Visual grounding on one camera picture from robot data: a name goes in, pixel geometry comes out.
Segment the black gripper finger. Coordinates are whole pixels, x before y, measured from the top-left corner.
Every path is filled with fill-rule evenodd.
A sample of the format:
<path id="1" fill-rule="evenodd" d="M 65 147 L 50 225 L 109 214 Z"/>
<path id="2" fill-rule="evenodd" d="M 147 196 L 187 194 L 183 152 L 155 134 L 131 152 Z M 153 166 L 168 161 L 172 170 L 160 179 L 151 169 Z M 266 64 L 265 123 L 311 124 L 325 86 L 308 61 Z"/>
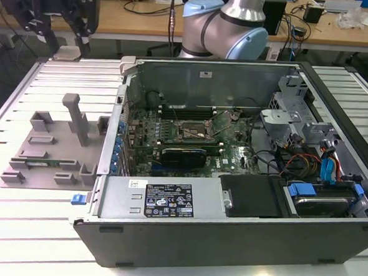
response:
<path id="1" fill-rule="evenodd" d="M 90 37 L 99 26 L 100 0 L 70 0 L 65 21 L 75 34 L 74 41 L 82 57 L 90 53 Z"/>
<path id="2" fill-rule="evenodd" d="M 31 1 L 37 4 L 32 10 L 27 7 L 25 0 L 1 0 L 1 3 L 25 31 L 34 32 L 40 41 L 46 43 L 50 52 L 59 50 L 60 45 L 51 28 L 51 17 L 41 11 L 40 0 Z"/>

